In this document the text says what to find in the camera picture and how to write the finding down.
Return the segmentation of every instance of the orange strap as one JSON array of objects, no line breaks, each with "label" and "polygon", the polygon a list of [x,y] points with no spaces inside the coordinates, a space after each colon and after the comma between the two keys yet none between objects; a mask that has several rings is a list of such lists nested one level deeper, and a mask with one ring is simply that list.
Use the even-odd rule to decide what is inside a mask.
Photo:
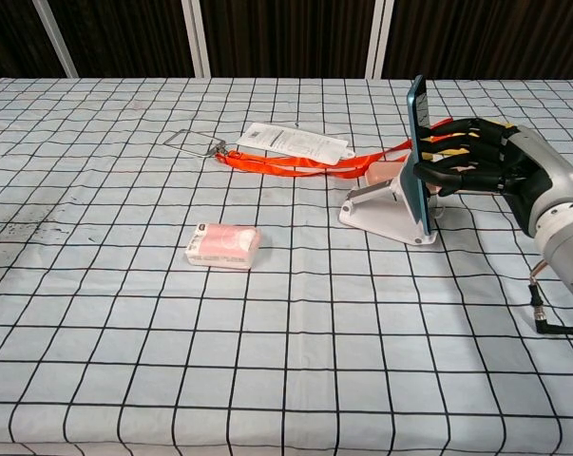
[{"label": "orange strap", "polygon": [[[434,126],[447,124],[452,122],[452,119],[445,119]],[[299,157],[261,157],[259,155],[245,154],[237,150],[230,150],[227,153],[218,153],[217,160],[221,163],[228,164],[233,168],[241,171],[248,171],[252,173],[270,174],[273,176],[284,177],[310,177],[321,174],[335,176],[343,179],[353,179],[364,176],[366,170],[371,163],[377,162],[386,154],[407,150],[411,148],[411,140],[406,140],[395,147],[391,147],[376,154],[365,155],[362,157],[354,157],[352,159],[341,160],[337,164],[325,164],[310,159],[302,159]],[[398,157],[390,160],[390,162],[403,162],[406,156]],[[295,169],[287,169],[283,166],[295,168],[315,168],[317,171],[296,171]]]}]

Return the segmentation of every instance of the pink package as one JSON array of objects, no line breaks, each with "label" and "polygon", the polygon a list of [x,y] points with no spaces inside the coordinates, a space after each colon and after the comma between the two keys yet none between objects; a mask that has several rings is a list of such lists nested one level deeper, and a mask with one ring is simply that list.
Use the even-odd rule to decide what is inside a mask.
[{"label": "pink package", "polygon": [[260,231],[254,226],[199,223],[186,256],[200,266],[250,269],[259,244]]}]

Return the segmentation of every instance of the paper tag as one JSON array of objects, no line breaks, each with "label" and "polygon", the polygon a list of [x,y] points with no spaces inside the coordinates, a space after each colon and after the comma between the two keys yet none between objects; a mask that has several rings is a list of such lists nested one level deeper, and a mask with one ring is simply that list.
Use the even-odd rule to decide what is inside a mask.
[{"label": "paper tag", "polygon": [[355,155],[346,148],[347,141],[265,123],[250,125],[237,144],[325,164],[337,164],[339,160]]}]

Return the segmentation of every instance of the checkered tablecloth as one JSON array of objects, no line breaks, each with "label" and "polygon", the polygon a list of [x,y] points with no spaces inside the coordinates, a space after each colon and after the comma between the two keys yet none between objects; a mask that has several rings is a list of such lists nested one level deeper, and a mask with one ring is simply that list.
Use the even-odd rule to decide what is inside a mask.
[{"label": "checkered tablecloth", "polygon": [[[498,197],[435,245],[341,225],[350,180],[234,172],[162,145],[251,122],[407,136],[410,81],[0,80],[0,454],[573,454],[573,336],[535,333],[539,256]],[[573,163],[573,82],[429,83],[433,121],[539,130]],[[194,267],[198,222],[263,234]],[[541,286],[554,323],[573,296]]]}]

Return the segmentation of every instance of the phone stand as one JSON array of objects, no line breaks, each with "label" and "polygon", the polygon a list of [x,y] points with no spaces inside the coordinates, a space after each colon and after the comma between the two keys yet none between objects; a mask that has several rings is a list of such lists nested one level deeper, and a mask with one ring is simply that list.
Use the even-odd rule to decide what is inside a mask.
[{"label": "phone stand", "polygon": [[[422,221],[414,219],[400,186],[400,176],[401,173],[392,180],[352,189],[341,206],[339,221],[407,244],[432,244],[436,240],[436,232],[426,235]],[[432,221],[435,196],[430,197],[428,206]]]}]

